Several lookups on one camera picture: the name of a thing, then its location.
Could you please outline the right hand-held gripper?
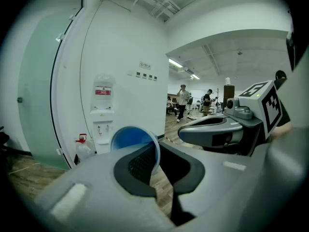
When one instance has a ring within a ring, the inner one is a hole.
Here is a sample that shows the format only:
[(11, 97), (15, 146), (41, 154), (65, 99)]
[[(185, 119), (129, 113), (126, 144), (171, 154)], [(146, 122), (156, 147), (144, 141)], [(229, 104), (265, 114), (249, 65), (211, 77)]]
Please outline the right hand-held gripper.
[(273, 81), (255, 83), (227, 99), (222, 116), (206, 116), (186, 124), (179, 137), (211, 152), (251, 156), (264, 144), (282, 118)]

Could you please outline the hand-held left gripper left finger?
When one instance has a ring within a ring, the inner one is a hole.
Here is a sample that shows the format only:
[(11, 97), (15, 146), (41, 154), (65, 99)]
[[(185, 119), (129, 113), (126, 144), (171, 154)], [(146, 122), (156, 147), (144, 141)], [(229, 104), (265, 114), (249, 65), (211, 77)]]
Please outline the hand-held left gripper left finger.
[(48, 227), (65, 232), (170, 232), (150, 186), (155, 145), (94, 156), (50, 184), (35, 200)]

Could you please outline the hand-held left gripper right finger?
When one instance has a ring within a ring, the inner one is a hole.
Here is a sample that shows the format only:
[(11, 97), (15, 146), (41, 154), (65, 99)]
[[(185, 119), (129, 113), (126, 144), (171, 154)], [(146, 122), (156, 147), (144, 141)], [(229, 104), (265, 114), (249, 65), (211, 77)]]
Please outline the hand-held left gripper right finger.
[(294, 128), (251, 157), (161, 142), (176, 230), (305, 230), (307, 131)]

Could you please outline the blue cup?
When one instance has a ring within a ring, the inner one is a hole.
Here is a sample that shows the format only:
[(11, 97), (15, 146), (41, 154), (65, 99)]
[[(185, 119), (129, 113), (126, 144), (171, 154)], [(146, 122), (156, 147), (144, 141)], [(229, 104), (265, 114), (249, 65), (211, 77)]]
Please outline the blue cup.
[(145, 128), (128, 125), (116, 131), (110, 141), (111, 151), (138, 144), (155, 145), (155, 164), (152, 168), (152, 175), (155, 175), (160, 164), (161, 152), (157, 136)]

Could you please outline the person's right forearm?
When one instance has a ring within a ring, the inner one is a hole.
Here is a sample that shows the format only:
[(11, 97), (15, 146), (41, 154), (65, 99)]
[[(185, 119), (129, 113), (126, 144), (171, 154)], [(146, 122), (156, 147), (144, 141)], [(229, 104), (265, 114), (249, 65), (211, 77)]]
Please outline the person's right forearm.
[(271, 135), (274, 138), (280, 137), (280, 136), (288, 133), (292, 129), (292, 127), (293, 126), (292, 126), (291, 122), (288, 122), (288, 123), (286, 123), (282, 126), (276, 127)]

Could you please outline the white water dispenser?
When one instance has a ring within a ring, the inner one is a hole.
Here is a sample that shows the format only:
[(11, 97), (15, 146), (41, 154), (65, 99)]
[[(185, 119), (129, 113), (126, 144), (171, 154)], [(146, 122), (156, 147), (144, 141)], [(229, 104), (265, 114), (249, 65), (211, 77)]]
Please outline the white water dispenser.
[[(110, 152), (110, 141), (113, 135), (113, 117), (114, 111), (109, 110), (92, 110), (90, 113), (92, 121), (92, 137), (97, 154)], [(109, 124), (110, 132), (106, 132), (106, 125)], [(98, 135), (98, 126), (101, 127), (101, 137)]]

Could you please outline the clear water bottle red label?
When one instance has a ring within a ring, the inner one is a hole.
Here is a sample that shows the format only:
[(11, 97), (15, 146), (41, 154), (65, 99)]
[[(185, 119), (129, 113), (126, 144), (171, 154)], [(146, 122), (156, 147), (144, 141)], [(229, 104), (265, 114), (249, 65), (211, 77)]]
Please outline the clear water bottle red label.
[(91, 110), (109, 110), (112, 108), (113, 86), (115, 78), (108, 74), (96, 75), (91, 93)]

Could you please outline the brown cabinet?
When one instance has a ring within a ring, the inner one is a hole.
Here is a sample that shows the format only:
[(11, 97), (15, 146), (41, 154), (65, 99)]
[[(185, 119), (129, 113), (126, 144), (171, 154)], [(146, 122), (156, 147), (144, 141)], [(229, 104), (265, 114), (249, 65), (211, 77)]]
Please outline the brown cabinet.
[(233, 98), (235, 95), (235, 86), (224, 85), (224, 95), (223, 95), (223, 108), (227, 105), (227, 100)]

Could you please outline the black equipment bag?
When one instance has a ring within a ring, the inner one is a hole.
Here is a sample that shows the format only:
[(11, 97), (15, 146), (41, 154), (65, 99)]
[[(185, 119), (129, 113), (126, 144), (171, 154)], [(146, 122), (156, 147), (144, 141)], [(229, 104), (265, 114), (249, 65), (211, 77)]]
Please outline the black equipment bag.
[(10, 154), (14, 153), (15, 149), (6, 146), (5, 144), (9, 141), (10, 137), (3, 131), (4, 127), (0, 127), (0, 157), (6, 158)]

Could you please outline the frosted glass door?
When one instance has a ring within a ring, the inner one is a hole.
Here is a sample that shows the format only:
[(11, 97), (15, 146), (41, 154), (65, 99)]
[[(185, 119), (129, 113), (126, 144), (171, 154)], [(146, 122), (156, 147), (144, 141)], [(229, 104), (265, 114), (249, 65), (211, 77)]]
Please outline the frosted glass door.
[(22, 131), (36, 161), (62, 170), (69, 164), (55, 134), (51, 108), (51, 83), (61, 42), (79, 12), (61, 9), (44, 16), (26, 46), (19, 73), (17, 97)]

